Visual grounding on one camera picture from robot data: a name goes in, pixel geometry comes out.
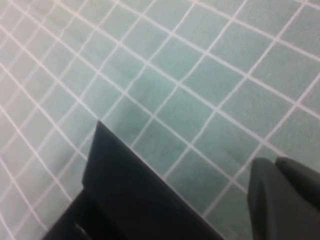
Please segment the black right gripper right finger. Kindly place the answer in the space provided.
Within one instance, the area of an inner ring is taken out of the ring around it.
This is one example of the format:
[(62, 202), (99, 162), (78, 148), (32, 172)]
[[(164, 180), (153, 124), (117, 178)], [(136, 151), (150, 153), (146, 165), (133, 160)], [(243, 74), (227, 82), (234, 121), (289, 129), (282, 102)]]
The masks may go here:
[(320, 173), (288, 157), (278, 157), (276, 167), (306, 201), (320, 200)]

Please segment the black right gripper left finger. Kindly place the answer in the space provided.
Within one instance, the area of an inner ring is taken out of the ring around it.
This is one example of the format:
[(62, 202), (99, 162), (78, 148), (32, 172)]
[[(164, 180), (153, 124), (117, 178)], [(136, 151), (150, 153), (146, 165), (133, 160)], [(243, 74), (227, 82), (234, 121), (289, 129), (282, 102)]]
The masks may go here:
[(320, 238), (320, 200), (305, 200), (269, 159), (252, 161), (247, 204), (255, 240)]

